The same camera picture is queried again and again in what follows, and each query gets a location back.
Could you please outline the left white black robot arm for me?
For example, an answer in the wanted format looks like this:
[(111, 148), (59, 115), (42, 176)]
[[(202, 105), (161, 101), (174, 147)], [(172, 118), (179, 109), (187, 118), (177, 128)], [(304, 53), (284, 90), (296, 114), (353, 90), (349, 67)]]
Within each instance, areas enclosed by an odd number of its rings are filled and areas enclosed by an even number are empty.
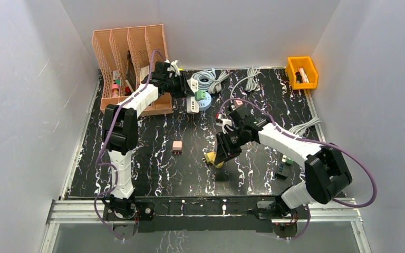
[(198, 83), (187, 81), (177, 60), (157, 61), (154, 71), (142, 81), (127, 99), (104, 110), (102, 137), (103, 151), (108, 151), (112, 173), (110, 194), (123, 199), (116, 206), (116, 213), (123, 219), (136, 214), (136, 204), (130, 200), (134, 192), (131, 176), (131, 156), (138, 144), (138, 118), (143, 111), (165, 93), (173, 98), (186, 99), (187, 112), (198, 113), (199, 105), (195, 95)]

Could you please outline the yellow plug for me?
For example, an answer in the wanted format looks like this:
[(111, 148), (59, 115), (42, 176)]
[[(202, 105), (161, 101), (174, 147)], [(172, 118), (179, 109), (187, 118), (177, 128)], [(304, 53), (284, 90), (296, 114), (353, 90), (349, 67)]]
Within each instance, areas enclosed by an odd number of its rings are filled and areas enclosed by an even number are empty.
[(215, 168), (217, 168), (217, 169), (219, 169), (219, 168), (221, 168), (222, 166), (224, 165), (224, 162), (223, 161), (214, 161), (214, 166), (215, 166)]
[(204, 154), (204, 158), (202, 159), (206, 164), (215, 165), (215, 158), (216, 153), (214, 151), (208, 152)]

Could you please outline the white power strip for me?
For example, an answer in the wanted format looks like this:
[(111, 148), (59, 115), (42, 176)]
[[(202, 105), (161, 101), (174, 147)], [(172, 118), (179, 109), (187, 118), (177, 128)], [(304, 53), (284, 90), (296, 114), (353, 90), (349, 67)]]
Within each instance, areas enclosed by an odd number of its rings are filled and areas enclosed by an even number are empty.
[(189, 114), (199, 113), (199, 104), (196, 100), (195, 93), (199, 90), (199, 83), (197, 80), (190, 78), (187, 80), (187, 83), (193, 92), (193, 95), (187, 96), (186, 98), (186, 111)]

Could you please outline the pink plug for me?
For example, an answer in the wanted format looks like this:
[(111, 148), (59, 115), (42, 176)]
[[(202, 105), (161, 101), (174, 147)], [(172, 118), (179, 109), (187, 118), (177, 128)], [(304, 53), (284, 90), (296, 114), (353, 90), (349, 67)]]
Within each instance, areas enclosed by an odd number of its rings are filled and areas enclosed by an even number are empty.
[(183, 142), (182, 141), (174, 141), (172, 143), (172, 152), (174, 154), (180, 154), (183, 150)]

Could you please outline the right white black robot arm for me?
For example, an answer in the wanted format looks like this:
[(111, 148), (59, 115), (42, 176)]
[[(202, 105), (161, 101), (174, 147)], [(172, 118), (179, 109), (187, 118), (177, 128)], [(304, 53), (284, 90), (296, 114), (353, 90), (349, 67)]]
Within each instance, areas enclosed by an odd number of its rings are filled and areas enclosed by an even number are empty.
[(215, 164), (236, 158), (242, 146), (256, 142), (286, 155), (302, 166), (305, 180), (290, 186), (275, 198), (277, 214), (290, 218), (297, 207), (318, 202), (327, 204), (352, 183), (352, 176), (342, 153), (327, 144), (303, 142), (300, 137), (281, 129), (266, 115), (254, 116), (244, 106), (231, 110), (228, 117), (220, 114)]

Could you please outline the green plug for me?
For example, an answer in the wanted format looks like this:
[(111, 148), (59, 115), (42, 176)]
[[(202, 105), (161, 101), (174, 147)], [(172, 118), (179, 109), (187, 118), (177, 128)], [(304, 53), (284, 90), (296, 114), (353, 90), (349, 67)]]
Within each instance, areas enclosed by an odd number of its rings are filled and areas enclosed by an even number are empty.
[(201, 101), (204, 100), (206, 98), (206, 92), (203, 90), (198, 90), (197, 92), (195, 92), (195, 100), (196, 101)]

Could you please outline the round blue power socket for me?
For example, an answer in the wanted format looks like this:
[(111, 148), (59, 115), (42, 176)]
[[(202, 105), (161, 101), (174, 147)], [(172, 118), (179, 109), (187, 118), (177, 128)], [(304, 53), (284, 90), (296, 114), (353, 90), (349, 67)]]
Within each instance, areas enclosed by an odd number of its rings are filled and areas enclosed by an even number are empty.
[(205, 91), (205, 97), (198, 101), (199, 112), (208, 110), (211, 107), (212, 96), (207, 91)]

